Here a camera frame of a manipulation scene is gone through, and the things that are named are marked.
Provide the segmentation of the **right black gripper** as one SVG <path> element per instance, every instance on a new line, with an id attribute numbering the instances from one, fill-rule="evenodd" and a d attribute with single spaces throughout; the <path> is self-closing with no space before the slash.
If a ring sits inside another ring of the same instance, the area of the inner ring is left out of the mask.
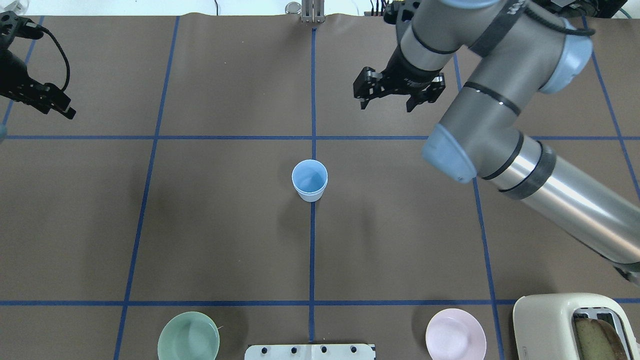
<path id="1" fill-rule="evenodd" d="M 353 82 L 353 96 L 359 109 L 365 110 L 370 101 L 388 95 L 409 95 L 406 112 L 411 113 L 424 103 L 432 104 L 446 88 L 441 70 L 423 70 L 409 62 L 397 47 L 386 68 L 377 71 L 364 66 Z"/>

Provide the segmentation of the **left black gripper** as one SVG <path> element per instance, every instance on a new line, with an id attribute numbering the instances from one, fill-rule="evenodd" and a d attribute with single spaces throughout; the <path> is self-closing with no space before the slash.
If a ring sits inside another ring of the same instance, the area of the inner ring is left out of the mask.
<path id="1" fill-rule="evenodd" d="M 41 113 L 54 110 L 68 120 L 77 114 L 71 99 L 50 82 L 39 83 L 29 76 L 22 59 L 9 50 L 0 50 L 0 95 L 34 107 Z"/>

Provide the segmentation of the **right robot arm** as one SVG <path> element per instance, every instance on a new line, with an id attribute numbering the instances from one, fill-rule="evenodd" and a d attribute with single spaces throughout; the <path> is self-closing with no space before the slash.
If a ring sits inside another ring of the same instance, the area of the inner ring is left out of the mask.
<path id="1" fill-rule="evenodd" d="M 523 120 L 543 95 L 563 91 L 594 52 L 594 30 L 578 28 L 534 0 L 388 0 L 379 14 L 395 28 L 383 69 L 365 66 L 352 96 L 405 96 L 406 112 L 434 103 L 444 68 L 462 49 L 478 57 L 427 135 L 422 157 L 458 183 L 485 180 L 549 219 L 639 284 L 639 207 L 531 136 Z"/>

